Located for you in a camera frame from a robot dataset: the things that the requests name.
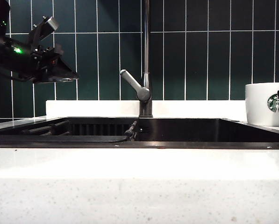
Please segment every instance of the mug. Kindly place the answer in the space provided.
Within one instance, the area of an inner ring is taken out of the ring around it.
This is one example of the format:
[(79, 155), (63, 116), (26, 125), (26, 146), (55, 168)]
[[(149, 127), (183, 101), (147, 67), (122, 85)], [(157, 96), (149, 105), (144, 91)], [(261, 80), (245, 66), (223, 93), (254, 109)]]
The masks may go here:
[(279, 126), (279, 83), (256, 83), (245, 86), (247, 123)]

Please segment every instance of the speckled white surface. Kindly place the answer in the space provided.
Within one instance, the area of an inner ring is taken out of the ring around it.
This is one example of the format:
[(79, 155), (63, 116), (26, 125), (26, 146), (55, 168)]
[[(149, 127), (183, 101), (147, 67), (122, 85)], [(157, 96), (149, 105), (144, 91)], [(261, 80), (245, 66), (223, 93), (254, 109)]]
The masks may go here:
[(0, 224), (279, 224), (279, 150), (0, 149)]

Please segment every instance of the starbucks logo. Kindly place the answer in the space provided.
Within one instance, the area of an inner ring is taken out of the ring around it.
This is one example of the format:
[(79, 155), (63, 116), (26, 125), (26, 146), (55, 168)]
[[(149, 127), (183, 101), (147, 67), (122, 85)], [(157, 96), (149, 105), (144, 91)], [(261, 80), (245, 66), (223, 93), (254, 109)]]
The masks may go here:
[(267, 106), (272, 112), (279, 112), (279, 97), (274, 94), (268, 98)]

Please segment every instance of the tile wall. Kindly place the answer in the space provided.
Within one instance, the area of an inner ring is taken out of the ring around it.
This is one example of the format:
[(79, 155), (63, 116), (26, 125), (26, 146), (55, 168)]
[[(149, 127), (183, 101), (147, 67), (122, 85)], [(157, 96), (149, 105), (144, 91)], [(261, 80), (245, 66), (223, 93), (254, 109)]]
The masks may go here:
[[(150, 70), (155, 100), (242, 100), (244, 85), (279, 82), (279, 0), (150, 0)], [(77, 70), (72, 83), (0, 77), (0, 122), (42, 116), (46, 100), (134, 100), (119, 77), (140, 80), (141, 0), (9, 0), (7, 34), (24, 41), (32, 24), (60, 23), (59, 43)]]

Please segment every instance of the black sink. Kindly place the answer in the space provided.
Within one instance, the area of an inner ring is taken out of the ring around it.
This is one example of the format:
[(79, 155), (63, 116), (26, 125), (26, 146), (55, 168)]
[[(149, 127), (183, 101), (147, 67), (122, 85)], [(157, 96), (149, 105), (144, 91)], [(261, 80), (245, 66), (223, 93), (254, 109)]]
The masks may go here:
[(279, 131), (228, 119), (140, 119), (136, 140), (279, 142)]
[[(134, 122), (133, 135), (126, 138), (125, 132)], [(228, 119), (62, 118), (0, 129), (0, 139), (17, 142), (279, 142), (279, 131)]]

